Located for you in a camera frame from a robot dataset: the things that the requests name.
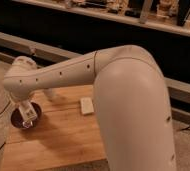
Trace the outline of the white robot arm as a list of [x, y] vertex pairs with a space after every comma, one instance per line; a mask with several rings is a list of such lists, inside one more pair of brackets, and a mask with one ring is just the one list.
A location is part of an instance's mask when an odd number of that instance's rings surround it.
[[19, 56], [3, 80], [24, 127], [38, 118], [34, 91], [86, 84], [93, 86], [110, 171], [177, 171], [168, 88], [146, 49], [96, 50], [43, 68]]

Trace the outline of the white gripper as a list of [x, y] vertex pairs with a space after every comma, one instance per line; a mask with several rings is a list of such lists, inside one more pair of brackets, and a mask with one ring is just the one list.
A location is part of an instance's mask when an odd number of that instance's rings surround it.
[[21, 114], [32, 115], [34, 113], [34, 108], [29, 100], [18, 102], [17, 107]]

